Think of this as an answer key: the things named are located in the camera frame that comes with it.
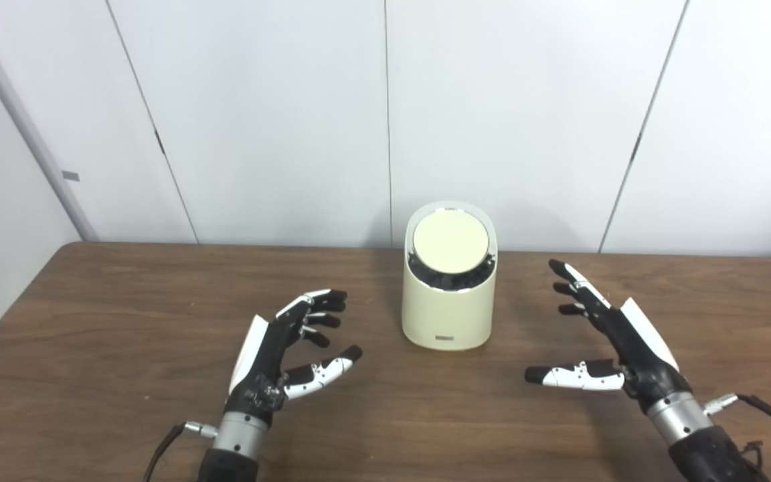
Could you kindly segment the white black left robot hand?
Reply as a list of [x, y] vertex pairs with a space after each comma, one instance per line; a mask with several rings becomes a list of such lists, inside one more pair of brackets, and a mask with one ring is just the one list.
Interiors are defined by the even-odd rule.
[[303, 293], [266, 319], [255, 315], [238, 354], [224, 412], [239, 412], [272, 426], [289, 400], [308, 396], [345, 375], [362, 357], [358, 345], [317, 363], [282, 368], [288, 348], [298, 341], [329, 347], [316, 327], [340, 327], [348, 294], [337, 289]]

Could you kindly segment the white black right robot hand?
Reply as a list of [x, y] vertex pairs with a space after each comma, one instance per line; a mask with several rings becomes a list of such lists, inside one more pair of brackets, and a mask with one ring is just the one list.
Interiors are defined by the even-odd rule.
[[622, 390], [643, 412], [673, 394], [692, 392], [666, 341], [634, 299], [614, 306], [574, 266], [551, 259], [549, 268], [561, 278], [554, 282], [554, 291], [574, 300], [560, 305], [560, 314], [587, 319], [606, 336], [617, 359], [530, 366], [524, 372], [526, 382], [570, 390]]

